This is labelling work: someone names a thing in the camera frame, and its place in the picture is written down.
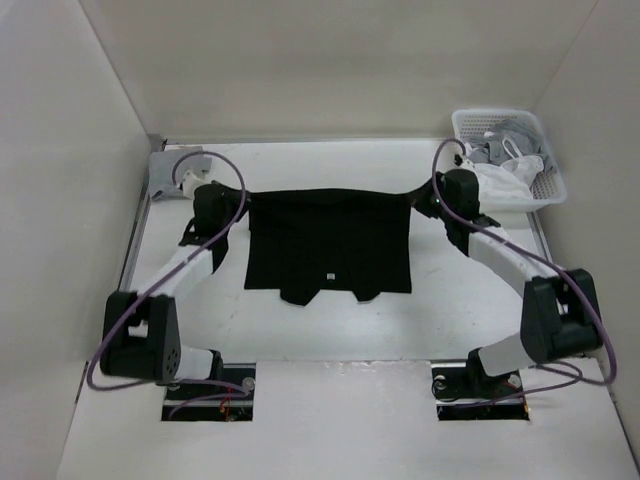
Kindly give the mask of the black tank top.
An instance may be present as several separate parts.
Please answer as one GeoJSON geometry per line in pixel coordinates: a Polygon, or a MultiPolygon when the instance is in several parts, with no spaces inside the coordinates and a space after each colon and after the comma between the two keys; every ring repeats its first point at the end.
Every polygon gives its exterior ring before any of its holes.
{"type": "Polygon", "coordinates": [[[359,302],[412,291],[411,204],[404,194],[350,189],[254,192],[244,287],[308,305],[322,290],[359,302]]]}

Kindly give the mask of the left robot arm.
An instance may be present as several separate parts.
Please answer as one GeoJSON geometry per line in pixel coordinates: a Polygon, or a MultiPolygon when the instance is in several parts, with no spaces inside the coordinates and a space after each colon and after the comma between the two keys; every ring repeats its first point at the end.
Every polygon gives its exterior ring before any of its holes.
{"type": "Polygon", "coordinates": [[[206,399],[221,393],[221,353],[182,343],[178,306],[221,266],[229,250],[229,230],[246,213],[249,201],[244,189],[217,183],[195,189],[193,218],[170,260],[139,290],[109,295],[93,368],[135,384],[190,383],[206,399]]]}

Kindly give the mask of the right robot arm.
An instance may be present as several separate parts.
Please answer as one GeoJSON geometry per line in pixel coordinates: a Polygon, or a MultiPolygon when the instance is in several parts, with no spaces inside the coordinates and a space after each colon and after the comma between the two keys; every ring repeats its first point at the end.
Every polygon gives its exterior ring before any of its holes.
{"type": "Polygon", "coordinates": [[[514,243],[499,222],[480,211],[474,173],[437,172],[408,199],[420,214],[442,221],[452,245],[493,271],[522,299],[518,332],[469,352],[463,380],[471,393],[487,395],[517,370],[605,344],[591,275],[583,269],[564,270],[514,243]]]}

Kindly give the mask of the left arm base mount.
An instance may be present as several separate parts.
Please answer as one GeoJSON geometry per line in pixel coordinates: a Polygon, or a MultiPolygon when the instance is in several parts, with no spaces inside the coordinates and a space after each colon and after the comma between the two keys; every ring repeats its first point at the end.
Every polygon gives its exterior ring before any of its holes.
{"type": "Polygon", "coordinates": [[[219,385],[172,384],[166,388],[164,422],[250,422],[253,420],[257,365],[226,364],[219,385]]]}

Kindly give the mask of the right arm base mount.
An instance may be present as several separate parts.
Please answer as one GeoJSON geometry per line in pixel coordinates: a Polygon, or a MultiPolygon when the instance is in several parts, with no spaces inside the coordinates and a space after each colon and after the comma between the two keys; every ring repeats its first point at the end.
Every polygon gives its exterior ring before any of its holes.
{"type": "Polygon", "coordinates": [[[431,392],[439,421],[529,420],[518,371],[473,379],[464,362],[431,365],[431,392]]]}

